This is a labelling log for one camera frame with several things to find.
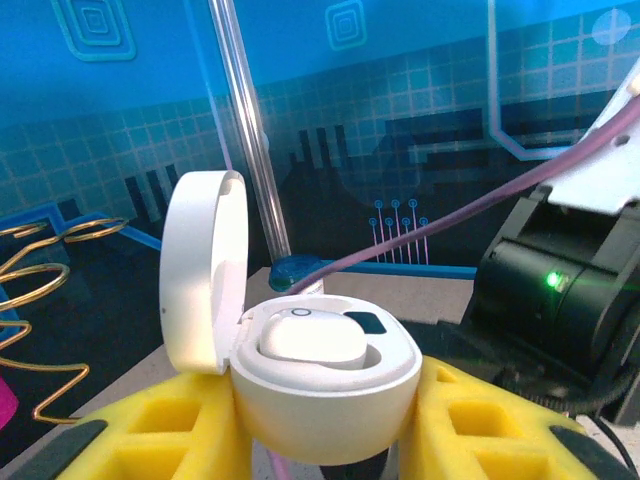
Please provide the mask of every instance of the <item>gold spring wire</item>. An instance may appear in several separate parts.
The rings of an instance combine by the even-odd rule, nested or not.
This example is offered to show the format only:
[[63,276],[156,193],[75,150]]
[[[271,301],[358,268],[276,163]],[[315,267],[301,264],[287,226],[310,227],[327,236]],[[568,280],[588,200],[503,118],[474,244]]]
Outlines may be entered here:
[[[30,254],[31,252],[40,248],[49,247],[57,242],[64,241],[65,243],[78,243],[87,240],[93,240],[96,238],[105,237],[113,233],[119,232],[127,226],[127,221],[123,218],[106,218],[99,220],[92,220],[89,222],[81,223],[74,227],[69,228],[60,235],[56,235],[44,240],[33,242],[26,247],[22,248],[18,253],[13,255],[9,260],[0,266],[0,285],[3,283],[15,280],[28,275],[33,275],[43,272],[58,272],[56,278],[42,287],[38,287],[28,293],[20,295],[19,297],[0,302],[0,312],[18,308],[23,305],[35,302],[40,298],[49,295],[54,290],[60,288],[69,278],[71,273],[67,265],[61,263],[43,263],[40,265],[34,265],[30,267],[20,268],[18,270],[9,271],[11,267],[15,266],[21,259]],[[12,235],[14,238],[20,239],[32,235],[34,233],[44,230],[48,226],[47,223],[30,223],[27,225],[21,225],[18,227],[7,228],[0,230],[0,237],[5,235]],[[90,228],[103,226],[104,228],[93,232],[87,232],[78,234],[78,232],[87,230]],[[0,341],[0,351],[4,348],[12,345],[31,333],[31,324],[26,321],[16,320],[0,320],[0,327],[19,327],[20,331],[15,335]],[[7,368],[14,368],[20,370],[27,370],[31,372],[42,373],[62,373],[62,372],[75,372],[78,374],[65,383],[61,388],[45,398],[34,409],[32,417],[36,421],[53,423],[56,425],[70,425],[77,422],[78,418],[55,418],[44,415],[42,412],[45,408],[50,406],[53,402],[62,397],[65,393],[71,390],[74,386],[80,383],[89,374],[89,365],[85,363],[76,363],[72,365],[39,365],[35,363],[19,362],[16,360],[10,360],[8,358],[0,357],[0,366]]]

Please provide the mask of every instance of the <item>black device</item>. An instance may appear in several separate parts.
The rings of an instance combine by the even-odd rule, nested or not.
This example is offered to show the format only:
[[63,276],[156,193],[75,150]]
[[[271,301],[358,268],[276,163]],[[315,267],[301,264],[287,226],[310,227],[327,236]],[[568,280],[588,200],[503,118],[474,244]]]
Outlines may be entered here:
[[462,322],[427,350],[545,406],[640,417],[640,207],[617,216],[520,199],[484,254]]

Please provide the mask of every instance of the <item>white earbud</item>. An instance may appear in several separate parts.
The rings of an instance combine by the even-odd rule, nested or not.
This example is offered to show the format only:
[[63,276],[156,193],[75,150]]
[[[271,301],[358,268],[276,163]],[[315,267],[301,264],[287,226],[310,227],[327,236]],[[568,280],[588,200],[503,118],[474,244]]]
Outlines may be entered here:
[[259,350],[274,360],[360,370],[364,368],[367,338],[362,327],[345,315],[289,308],[266,321]]

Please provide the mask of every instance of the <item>square spiral graphic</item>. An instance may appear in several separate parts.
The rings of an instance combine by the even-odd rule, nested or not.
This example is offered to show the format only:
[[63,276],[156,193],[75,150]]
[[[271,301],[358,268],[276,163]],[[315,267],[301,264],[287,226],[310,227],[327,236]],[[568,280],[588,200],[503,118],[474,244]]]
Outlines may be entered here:
[[329,45],[335,51],[364,45],[367,27],[361,0],[347,0],[327,7],[325,11]]
[[69,51],[85,62],[131,60],[136,47],[122,0],[51,0]]

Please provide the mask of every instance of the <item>white charging case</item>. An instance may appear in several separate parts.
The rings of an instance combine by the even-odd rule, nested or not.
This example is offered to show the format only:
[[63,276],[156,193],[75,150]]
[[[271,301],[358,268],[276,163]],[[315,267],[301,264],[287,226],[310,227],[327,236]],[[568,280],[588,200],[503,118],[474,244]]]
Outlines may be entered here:
[[[244,312],[248,243],[242,176],[185,174],[171,198],[160,255],[162,334],[174,368],[213,375],[230,368],[248,432],[293,460],[340,465],[388,448],[412,414],[422,366],[416,343],[389,312],[355,298],[285,296]],[[377,318],[377,333],[366,334],[364,368],[262,355],[263,326],[291,308]]]

